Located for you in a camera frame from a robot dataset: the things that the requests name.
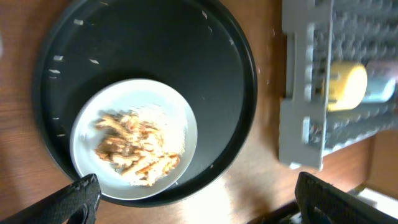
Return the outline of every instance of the white bowl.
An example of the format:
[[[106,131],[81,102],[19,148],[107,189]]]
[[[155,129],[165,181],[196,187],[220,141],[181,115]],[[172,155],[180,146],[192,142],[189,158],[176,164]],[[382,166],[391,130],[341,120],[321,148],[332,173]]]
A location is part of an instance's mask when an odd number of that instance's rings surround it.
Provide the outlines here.
[[[159,105],[185,131],[185,152],[180,164],[167,177],[152,187],[130,186],[114,171],[109,162],[102,161],[95,149],[105,131],[95,129],[104,113],[129,111],[132,107]],[[197,122],[188,102],[173,88],[153,80],[133,79],[117,82],[102,89],[81,109],[72,129],[70,154],[80,177],[95,173],[103,195],[121,200],[150,197],[170,187],[187,169],[197,146]]]

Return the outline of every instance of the tray rim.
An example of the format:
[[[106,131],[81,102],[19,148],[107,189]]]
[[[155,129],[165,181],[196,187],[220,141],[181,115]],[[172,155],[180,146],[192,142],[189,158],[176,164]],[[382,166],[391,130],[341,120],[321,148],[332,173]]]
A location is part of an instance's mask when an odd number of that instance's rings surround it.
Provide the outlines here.
[[[45,61],[47,60],[49,51],[52,47],[52,44],[59,32],[59,30],[63,27],[64,23],[68,20],[68,18],[84,3],[88,2],[90,0],[73,0],[60,14],[59,18],[53,23],[52,27],[49,29],[49,32],[45,36],[45,39],[42,41],[42,45],[40,47],[40,51],[37,54],[37,61],[35,64],[34,68],[34,76],[32,79],[32,109],[33,109],[33,115],[34,115],[34,120],[36,123],[36,127],[39,130],[40,137],[42,141],[44,142],[45,150],[46,153],[49,155],[50,159],[52,162],[55,164],[55,166],[63,172],[63,174],[70,179],[72,182],[75,181],[73,178],[71,178],[61,167],[61,165],[57,162],[57,160],[53,157],[50,147],[54,148],[55,146],[52,144],[51,137],[48,134],[47,129],[45,128],[45,123],[44,123],[44,114],[43,114],[43,109],[42,109],[42,76],[43,76],[43,70],[45,66]],[[213,10],[218,11],[222,16],[226,18],[226,20],[229,22],[231,27],[235,30],[236,34],[239,37],[239,40],[241,41],[242,44],[242,50],[244,51],[244,56],[245,60],[247,61],[246,63],[248,64],[248,68],[250,68],[250,83],[245,82],[245,87],[244,87],[244,97],[243,99],[243,105],[242,108],[245,109],[245,114],[246,117],[243,117],[243,110],[241,112],[241,116],[239,117],[239,121],[237,124],[237,127],[240,124],[240,130],[239,130],[239,136],[240,139],[238,140],[239,142],[239,147],[235,149],[232,153],[232,156],[228,158],[228,161],[224,161],[222,164],[223,166],[217,169],[213,169],[213,174],[212,177],[208,178],[205,182],[200,182],[199,184],[195,184],[195,189],[189,190],[186,192],[182,192],[179,197],[176,199],[168,199],[168,200],[162,200],[160,202],[144,202],[140,203],[140,200],[118,200],[114,198],[110,198],[104,195],[101,195],[101,199],[115,203],[118,205],[124,205],[127,207],[158,207],[158,206],[163,206],[163,205],[169,205],[173,203],[180,202],[182,200],[185,200],[186,198],[189,198],[195,194],[197,194],[199,191],[201,191],[203,188],[205,188],[207,185],[210,185],[214,181],[216,181],[218,178],[220,178],[227,170],[228,168],[232,165],[232,163],[235,161],[239,153],[241,152],[243,146],[246,143],[246,140],[249,136],[249,132],[251,130],[253,121],[254,121],[254,115],[256,113],[256,106],[257,106],[257,72],[256,72],[256,66],[255,66],[255,61],[254,57],[252,55],[252,51],[249,45],[249,42],[244,35],[244,32],[240,25],[238,24],[237,20],[233,17],[233,15],[228,11],[228,9],[221,3],[219,0],[187,0],[190,2],[196,2],[196,4],[200,4],[201,6],[207,5],[207,6],[212,6]],[[236,133],[237,133],[237,128],[234,131],[232,138],[236,138]],[[223,152],[217,157],[214,163],[217,162],[217,160],[222,157],[223,153],[225,150],[228,148],[228,146],[231,144],[230,142],[227,144]],[[202,171],[200,174],[197,175],[203,175],[203,173],[206,172],[206,170]]]

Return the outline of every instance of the table surface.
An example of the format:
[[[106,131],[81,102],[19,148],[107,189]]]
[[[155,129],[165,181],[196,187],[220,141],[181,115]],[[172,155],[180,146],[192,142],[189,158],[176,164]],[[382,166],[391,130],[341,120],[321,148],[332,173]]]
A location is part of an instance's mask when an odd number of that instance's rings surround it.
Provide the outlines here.
[[[342,190],[368,178],[372,139],[324,158],[321,172],[278,163],[279,105],[285,82],[282,1],[222,0],[240,23],[257,66],[259,93],[248,140],[229,170],[172,205],[129,208],[102,201],[98,223],[244,223],[294,199],[301,170]],[[68,185],[35,127],[30,85],[40,44],[67,0],[0,0],[0,220]]]

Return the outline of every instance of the black tray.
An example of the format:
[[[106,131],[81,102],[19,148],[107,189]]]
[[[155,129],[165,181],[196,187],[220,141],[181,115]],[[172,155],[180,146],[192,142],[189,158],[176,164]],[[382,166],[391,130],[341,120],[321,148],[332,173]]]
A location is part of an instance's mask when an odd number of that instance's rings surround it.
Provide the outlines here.
[[[197,149],[178,184],[141,200],[103,196],[126,206],[165,205],[204,188],[233,162],[256,109],[255,71],[241,28],[218,1],[75,1],[42,47],[32,90],[35,120],[54,161],[77,180],[69,137],[89,98],[128,78],[176,89],[198,123]]]

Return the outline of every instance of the yellow cup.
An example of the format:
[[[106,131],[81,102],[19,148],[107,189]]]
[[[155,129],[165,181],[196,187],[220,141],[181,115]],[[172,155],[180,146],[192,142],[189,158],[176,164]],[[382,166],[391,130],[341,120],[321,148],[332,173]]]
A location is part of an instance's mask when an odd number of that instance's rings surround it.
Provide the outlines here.
[[[368,76],[365,67],[356,62],[335,62],[331,65],[328,111],[357,107],[366,92]]]

